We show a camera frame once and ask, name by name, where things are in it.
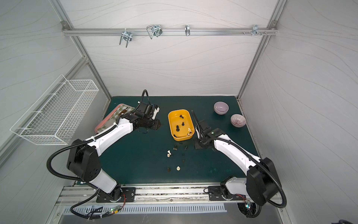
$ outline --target mounting plate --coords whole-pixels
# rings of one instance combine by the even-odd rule
[[[123,194],[126,196],[126,202],[133,202],[135,196],[135,187],[122,187]],[[117,202],[123,202],[124,197],[121,197]],[[97,196],[97,203],[106,203],[111,202],[110,198],[106,194],[101,194]]]
[[[209,201],[242,201],[242,197],[232,194],[230,194],[231,199],[225,199],[221,194],[220,186],[208,186],[208,191]]]

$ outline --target yellow tray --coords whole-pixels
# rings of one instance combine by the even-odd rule
[[[181,109],[181,110],[173,110],[168,114],[170,132],[175,141],[184,141],[191,139],[195,133],[195,128],[192,122],[192,118],[190,117],[189,111]]]

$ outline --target green tabletop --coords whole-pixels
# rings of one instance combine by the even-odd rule
[[[138,96],[112,97],[106,115],[121,103],[135,107],[139,100]],[[152,96],[150,101],[160,108],[156,118],[160,120],[161,127],[158,130],[150,129],[147,134],[134,130],[100,156],[102,168],[118,183],[220,182],[230,175],[245,177],[241,169],[223,153],[212,149],[196,150],[193,138],[183,141],[183,144],[175,141],[168,122],[168,113],[173,110],[194,110],[199,121],[205,119],[213,129],[222,129],[237,144],[257,155],[247,127],[235,128],[230,123],[231,115],[241,114],[234,96]],[[214,112],[214,103],[217,101],[229,105],[227,114]],[[174,145],[177,145],[177,151],[173,150]],[[167,157],[168,150],[172,157]]]

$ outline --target pink bowl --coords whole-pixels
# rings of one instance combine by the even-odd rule
[[[246,124],[246,119],[241,114],[232,115],[230,118],[230,121],[231,121],[231,124],[237,128],[241,128],[241,127],[245,126],[245,124]]]
[[[226,103],[219,101],[214,104],[214,111],[217,114],[223,115],[229,111],[229,106]]]

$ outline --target purple bowl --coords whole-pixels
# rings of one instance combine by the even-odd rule
[[[229,106],[226,103],[219,101],[214,104],[214,111],[217,114],[223,115],[229,111]]]

